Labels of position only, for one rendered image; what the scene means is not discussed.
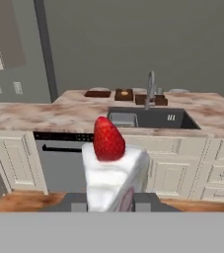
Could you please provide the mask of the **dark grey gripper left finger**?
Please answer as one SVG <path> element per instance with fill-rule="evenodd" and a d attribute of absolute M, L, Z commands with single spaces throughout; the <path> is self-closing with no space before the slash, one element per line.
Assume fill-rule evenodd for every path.
<path fill-rule="evenodd" d="M 85 193 L 67 193 L 59 204 L 45 207 L 41 211 L 87 212 L 87 196 Z"/>

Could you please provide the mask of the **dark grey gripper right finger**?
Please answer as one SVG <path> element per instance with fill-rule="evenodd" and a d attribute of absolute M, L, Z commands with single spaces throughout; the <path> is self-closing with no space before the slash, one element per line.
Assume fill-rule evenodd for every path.
<path fill-rule="evenodd" d="M 179 211 L 179 209 L 164 204 L 155 193 L 135 193 L 132 201 L 134 212 Z"/>

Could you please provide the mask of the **white cake slice with strawberry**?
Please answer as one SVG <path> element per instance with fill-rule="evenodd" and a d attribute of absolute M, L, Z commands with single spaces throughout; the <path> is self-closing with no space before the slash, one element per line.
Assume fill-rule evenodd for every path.
<path fill-rule="evenodd" d="M 146 189 L 150 156 L 126 144 L 106 117 L 94 124 L 94 139 L 82 146 L 88 211 L 131 211 L 133 195 Z"/>

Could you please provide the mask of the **wide brown tray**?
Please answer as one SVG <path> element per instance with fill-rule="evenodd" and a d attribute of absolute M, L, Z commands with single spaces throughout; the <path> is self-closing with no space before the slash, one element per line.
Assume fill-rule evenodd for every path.
<path fill-rule="evenodd" d="M 135 104 L 136 105 L 145 105 L 147 96 L 144 94 L 135 95 Z M 156 106 L 167 106 L 168 99 L 164 95 L 155 95 L 153 98 L 149 99 L 150 104 L 155 104 Z"/>

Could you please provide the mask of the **brown tray with donut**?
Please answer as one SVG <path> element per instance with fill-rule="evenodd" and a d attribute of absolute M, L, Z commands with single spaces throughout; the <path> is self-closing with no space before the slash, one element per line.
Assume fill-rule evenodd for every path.
<path fill-rule="evenodd" d="M 121 96 L 122 91 L 127 91 L 127 96 Z M 132 89 L 116 89 L 114 99 L 116 101 L 132 101 L 133 100 L 133 90 Z"/>

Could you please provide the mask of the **empty brown tray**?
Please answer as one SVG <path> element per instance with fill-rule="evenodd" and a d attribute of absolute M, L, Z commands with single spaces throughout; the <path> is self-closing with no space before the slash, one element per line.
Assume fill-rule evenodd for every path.
<path fill-rule="evenodd" d="M 112 91 L 88 90 L 84 96 L 91 98 L 108 98 Z"/>

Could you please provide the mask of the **grey dishwasher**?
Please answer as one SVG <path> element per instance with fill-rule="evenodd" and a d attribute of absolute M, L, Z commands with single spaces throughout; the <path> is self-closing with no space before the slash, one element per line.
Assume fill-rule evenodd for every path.
<path fill-rule="evenodd" d="M 40 164 L 50 192 L 85 193 L 86 180 L 81 153 L 42 151 L 49 147 L 82 148 L 92 142 L 92 133 L 34 132 Z"/>

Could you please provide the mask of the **cream cupboard door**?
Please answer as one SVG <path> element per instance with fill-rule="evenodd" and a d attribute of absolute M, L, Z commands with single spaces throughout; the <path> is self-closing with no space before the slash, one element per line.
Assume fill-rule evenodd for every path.
<path fill-rule="evenodd" d="M 0 162 L 12 190 L 48 194 L 31 131 L 0 130 Z"/>
<path fill-rule="evenodd" d="M 190 159 L 152 158 L 147 191 L 160 199 L 182 199 L 189 196 L 198 162 Z"/>

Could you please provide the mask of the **cream panel under sink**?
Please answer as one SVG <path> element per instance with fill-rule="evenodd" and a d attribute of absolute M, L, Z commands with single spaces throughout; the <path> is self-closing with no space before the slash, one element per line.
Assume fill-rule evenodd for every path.
<path fill-rule="evenodd" d="M 126 135 L 124 138 L 128 144 L 139 145 L 156 155 L 183 157 L 199 157 L 206 143 L 205 137 Z"/>

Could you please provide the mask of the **dark grey sink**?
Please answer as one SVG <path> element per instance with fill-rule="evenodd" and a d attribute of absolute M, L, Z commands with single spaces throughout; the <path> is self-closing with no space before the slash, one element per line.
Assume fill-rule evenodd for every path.
<path fill-rule="evenodd" d="M 200 129 L 184 109 L 109 107 L 107 118 L 116 127 Z"/>

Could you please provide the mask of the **grey metal tap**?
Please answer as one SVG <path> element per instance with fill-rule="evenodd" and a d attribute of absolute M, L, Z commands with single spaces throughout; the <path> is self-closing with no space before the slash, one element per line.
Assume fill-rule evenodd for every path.
<path fill-rule="evenodd" d="M 147 85 L 147 94 L 145 99 L 145 109 L 150 108 L 150 104 L 155 104 L 155 73 L 150 71 L 148 74 L 148 85 Z"/>

